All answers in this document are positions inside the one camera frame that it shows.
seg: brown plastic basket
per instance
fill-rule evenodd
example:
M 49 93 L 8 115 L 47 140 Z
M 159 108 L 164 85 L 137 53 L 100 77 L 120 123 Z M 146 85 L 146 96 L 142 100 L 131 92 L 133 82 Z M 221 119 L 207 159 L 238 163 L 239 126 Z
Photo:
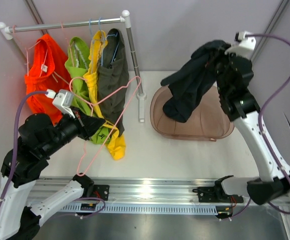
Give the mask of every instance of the brown plastic basket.
M 150 104 L 151 125 L 164 137 L 215 142 L 233 132 L 234 125 L 221 108 L 219 93 L 215 86 L 202 97 L 199 106 L 185 123 L 177 122 L 163 112 L 163 105 L 171 97 L 170 89 L 164 86 L 158 89 Z

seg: white table surface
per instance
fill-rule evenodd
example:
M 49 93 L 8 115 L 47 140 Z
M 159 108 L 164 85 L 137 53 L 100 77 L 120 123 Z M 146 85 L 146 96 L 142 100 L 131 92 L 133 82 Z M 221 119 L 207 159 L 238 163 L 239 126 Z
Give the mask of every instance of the white table surface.
M 138 100 L 131 101 L 123 116 L 126 153 L 113 160 L 104 147 L 87 172 L 89 177 L 157 178 L 157 179 L 218 179 L 227 175 L 255 177 L 258 170 L 242 135 L 233 133 L 216 142 L 168 139 L 158 134 L 150 121 L 150 105 L 160 81 L 173 72 L 141 72 L 147 94 L 145 123 L 138 121 Z M 133 82 L 127 91 L 126 102 L 136 87 Z M 51 156 L 42 177 L 72 177 L 83 155 L 84 141 L 76 138 Z M 87 143 L 83 172 L 100 145 Z

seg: black garment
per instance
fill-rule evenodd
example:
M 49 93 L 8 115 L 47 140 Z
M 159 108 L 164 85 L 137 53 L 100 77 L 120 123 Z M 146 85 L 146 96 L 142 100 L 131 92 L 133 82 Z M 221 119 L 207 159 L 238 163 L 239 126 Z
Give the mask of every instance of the black garment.
M 200 104 L 203 95 L 216 81 L 214 73 L 205 67 L 211 60 L 210 56 L 215 51 L 230 46 L 222 40 L 204 44 L 191 55 L 191 59 L 179 71 L 160 82 L 162 86 L 169 85 L 168 88 L 173 95 L 163 106 L 166 116 L 177 122 L 186 123 Z
M 129 82 L 129 71 L 126 59 L 125 44 L 122 33 L 113 28 L 107 34 L 107 45 L 102 52 L 102 58 L 97 62 L 97 100 L 100 101 L 109 94 Z M 123 88 L 110 98 L 99 104 L 104 118 L 115 124 L 119 119 L 125 104 L 127 88 Z M 123 117 L 117 123 L 119 136 L 124 132 Z

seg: yellow shirt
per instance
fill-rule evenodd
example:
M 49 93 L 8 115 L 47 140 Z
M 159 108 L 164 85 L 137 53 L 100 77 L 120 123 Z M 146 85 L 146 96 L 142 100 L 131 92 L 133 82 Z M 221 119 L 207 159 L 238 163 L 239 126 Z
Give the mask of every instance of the yellow shirt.
M 86 84 L 87 84 L 88 92 L 89 92 L 89 99 L 92 104 L 97 103 L 97 92 L 98 92 L 97 81 L 99 77 L 97 73 L 97 63 L 102 55 L 103 49 L 107 45 L 107 40 L 101 41 L 102 36 L 104 39 L 106 39 L 105 32 L 98 31 L 94 35 L 91 41 L 89 57 L 88 57 L 90 60 L 90 64 L 89 64 L 87 73 L 85 73 L 83 76 L 83 78 L 86 79 Z M 97 117 L 102 118 L 102 119 L 104 118 L 102 115 L 101 109 L 98 105 L 94 106 L 93 110 L 94 110 L 94 113 L 97 115 Z M 114 124 L 112 124 L 109 121 L 106 121 L 103 124 L 103 127 L 112 129 L 114 127 Z M 114 130 L 111 134 L 110 142 L 106 144 L 106 147 L 114 160 L 119 160 L 125 156 L 126 144 L 125 144 L 124 135 L 122 134 L 119 137 L 119 133 L 120 132 L 117 129 L 117 127 L 114 127 Z

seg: gray wall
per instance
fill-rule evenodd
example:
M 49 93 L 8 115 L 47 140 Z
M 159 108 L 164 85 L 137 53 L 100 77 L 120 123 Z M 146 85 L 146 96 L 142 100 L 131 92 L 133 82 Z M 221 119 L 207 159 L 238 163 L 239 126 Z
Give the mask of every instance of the gray wall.
M 34 23 L 25 5 L 19 0 L 0 0 L 0 22 L 20 26 Z M 25 45 L 31 46 L 39 35 L 32 32 L 19 34 L 19 37 Z M 0 32 L 0 169 L 7 151 L 13 148 L 15 112 L 25 95 L 24 74 L 24 64 Z
M 35 0 L 46 23 L 117 18 L 130 11 L 139 68 L 143 71 L 175 71 L 200 45 L 214 40 L 233 41 L 237 31 L 263 32 L 280 0 Z M 124 25 L 102 25 L 109 29 Z M 92 27 L 95 33 L 97 26 Z M 50 30 L 66 49 L 62 30 Z M 80 36 L 90 42 L 88 27 L 66 28 L 68 38 Z M 132 62 L 128 54 L 129 68 Z
M 290 4 L 274 33 L 290 40 Z M 277 40 L 270 40 L 254 65 L 255 77 L 250 89 L 262 105 L 290 74 L 290 48 Z M 290 84 L 268 106 L 264 121 L 278 149 L 290 164 Z

